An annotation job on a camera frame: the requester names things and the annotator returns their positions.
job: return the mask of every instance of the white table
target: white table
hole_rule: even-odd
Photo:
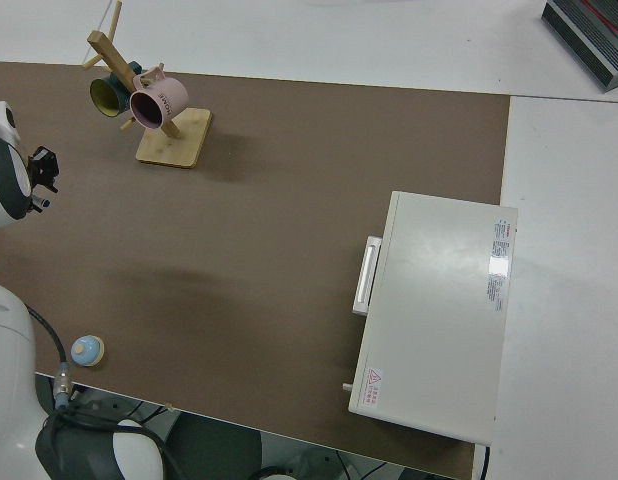
[[[0,60],[82,63],[108,3],[0,0]],[[125,58],[172,71],[618,101],[618,89],[602,94],[553,37],[543,8],[542,0],[125,0],[115,43]]]
[[[488,478],[618,478],[618,104],[514,98],[518,233]]]

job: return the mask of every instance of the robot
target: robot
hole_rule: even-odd
[[[56,155],[39,147],[23,157],[13,112],[0,102],[0,228],[41,212],[59,174]],[[47,415],[34,388],[35,342],[30,313],[52,333],[60,353],[56,409]],[[125,418],[102,419],[72,405],[69,365],[53,329],[0,286],[0,479],[159,480],[164,467],[157,435]]]

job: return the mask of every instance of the brown tabletop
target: brown tabletop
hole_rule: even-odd
[[[182,170],[134,159],[142,129],[96,111],[96,76],[0,63],[23,141],[61,166],[51,207],[0,230],[0,284],[67,347],[104,339],[75,380],[470,478],[473,445],[349,413],[341,385],[364,327],[351,307],[365,241],[392,190],[497,204],[509,98],[177,75],[214,113]]]

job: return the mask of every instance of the warning label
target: warning label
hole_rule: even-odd
[[[507,298],[509,267],[511,264],[511,241],[515,227],[506,220],[494,224],[489,277],[487,278],[487,301],[496,312],[503,309]]]
[[[367,367],[365,383],[362,390],[362,405],[365,407],[376,408],[380,399],[380,387],[384,373],[378,368]]]

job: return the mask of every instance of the black cable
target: black cable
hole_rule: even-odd
[[[173,471],[176,474],[176,477],[179,480],[187,480],[187,477],[185,476],[184,472],[178,466],[176,459],[173,457],[173,455],[167,448],[167,445],[162,440],[162,438],[160,438],[155,432],[149,430],[147,427],[144,427],[144,426],[128,427],[128,426],[117,425],[117,424],[107,425],[105,423],[96,424],[96,423],[83,422],[81,420],[76,420],[75,418],[73,418],[73,414],[69,411],[56,411],[54,412],[53,416],[56,418],[60,417],[63,422],[73,425],[74,427],[82,428],[84,430],[91,430],[95,432],[111,432],[111,433],[135,433],[138,435],[144,435],[145,437],[148,437],[149,439],[153,440],[153,442],[156,444],[156,447],[158,447],[158,451],[160,452],[160,454],[167,460],[167,462],[173,468]]]
[[[158,415],[162,415],[163,413],[165,413],[167,411],[166,408],[164,407],[158,407],[154,410],[154,412],[149,415],[147,418],[143,418],[142,420],[140,420],[138,423],[140,425],[144,425],[145,423],[147,423],[149,420],[151,420],[154,417],[157,417]]]
[[[489,468],[489,455],[491,454],[491,448],[485,448],[485,461],[482,464],[482,473],[480,474],[480,480],[487,478],[487,469]]]
[[[372,468],[371,470],[369,470],[367,473],[365,473],[362,477],[360,477],[360,480],[364,480],[365,478],[367,478],[369,475],[371,475],[372,473],[380,470],[382,467],[384,467],[387,464],[387,462],[382,462],[380,465],[378,465],[376,468]]]
[[[53,340],[53,343],[55,343],[56,349],[58,350],[58,356],[60,357],[60,363],[66,363],[67,362],[67,353],[65,352],[65,347],[63,347],[62,342],[60,341],[60,337],[58,337],[58,334],[56,333],[56,331],[53,329],[53,327],[51,325],[49,325],[49,322],[47,322],[42,317],[42,315],[40,315],[38,312],[36,312],[29,305],[26,305],[26,307],[27,307],[27,310],[29,310],[29,314],[33,318],[38,320],[40,325],[42,325],[44,327],[44,329],[47,330],[47,333],[49,333],[49,335],[51,335],[51,339]]]
[[[284,475],[285,473],[287,470],[282,467],[265,467],[249,475],[247,480],[264,480],[272,475]]]
[[[345,462],[343,462],[342,457],[340,456],[340,452],[338,450],[336,450],[336,455],[338,456],[338,460],[340,460],[340,465],[342,465],[342,469],[344,470],[345,475],[347,475],[347,480],[351,480],[351,476],[349,475],[349,472],[347,471]]]
[[[135,408],[134,408],[131,412],[129,412],[129,413],[127,414],[127,417],[131,418],[131,416],[132,416],[134,413],[136,413],[136,412],[138,411],[138,409],[140,408],[140,406],[141,406],[143,403],[145,403],[145,402],[144,402],[144,400],[141,400],[141,401],[138,403],[138,405],[136,405],[136,406],[135,406]]]

